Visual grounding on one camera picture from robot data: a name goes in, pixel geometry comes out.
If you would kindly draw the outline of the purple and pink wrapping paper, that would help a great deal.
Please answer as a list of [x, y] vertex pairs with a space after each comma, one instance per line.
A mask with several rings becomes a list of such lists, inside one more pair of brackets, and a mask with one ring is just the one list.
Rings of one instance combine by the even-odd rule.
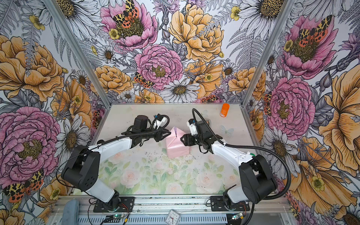
[[185, 146], [181, 138], [186, 133], [177, 127], [171, 129], [171, 134], [165, 138], [167, 156], [171, 159], [190, 154], [190, 147]]

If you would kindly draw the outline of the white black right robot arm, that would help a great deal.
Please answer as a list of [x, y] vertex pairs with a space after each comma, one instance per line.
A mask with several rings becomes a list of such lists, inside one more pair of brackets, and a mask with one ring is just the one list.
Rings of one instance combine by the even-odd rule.
[[187, 122], [187, 126], [190, 133], [181, 137], [185, 146], [197, 145], [206, 153], [210, 152], [226, 160], [239, 171], [240, 185], [233, 185], [223, 193], [226, 208], [233, 209], [240, 202], [257, 204], [261, 200], [278, 197], [271, 195], [278, 185], [266, 159], [262, 155], [254, 156], [250, 152], [241, 151], [241, 149], [250, 149], [251, 146], [231, 147], [204, 121], [191, 119]]

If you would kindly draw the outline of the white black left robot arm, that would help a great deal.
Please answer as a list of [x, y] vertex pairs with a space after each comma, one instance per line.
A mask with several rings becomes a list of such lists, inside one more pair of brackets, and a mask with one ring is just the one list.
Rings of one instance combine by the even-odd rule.
[[100, 164], [122, 151], [141, 146], [150, 139], [162, 141], [171, 134], [166, 129], [169, 122], [167, 115], [157, 114], [153, 121], [145, 115], [139, 115], [134, 124], [120, 136], [89, 147], [77, 146], [63, 164], [61, 178], [113, 210], [120, 205], [119, 193], [98, 178]]

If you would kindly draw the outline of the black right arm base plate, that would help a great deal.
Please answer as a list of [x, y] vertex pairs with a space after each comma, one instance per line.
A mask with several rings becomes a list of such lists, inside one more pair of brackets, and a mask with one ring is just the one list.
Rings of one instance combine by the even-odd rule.
[[233, 206], [226, 206], [222, 196], [210, 196], [210, 208], [212, 212], [245, 212], [250, 211], [249, 203], [242, 201], [235, 203]]

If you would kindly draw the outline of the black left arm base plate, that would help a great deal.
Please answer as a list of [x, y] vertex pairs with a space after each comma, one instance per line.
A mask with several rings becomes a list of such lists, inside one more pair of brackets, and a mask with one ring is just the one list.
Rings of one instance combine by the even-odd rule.
[[133, 211], [135, 197], [115, 197], [109, 202], [97, 200], [93, 209], [94, 213], [124, 212]]

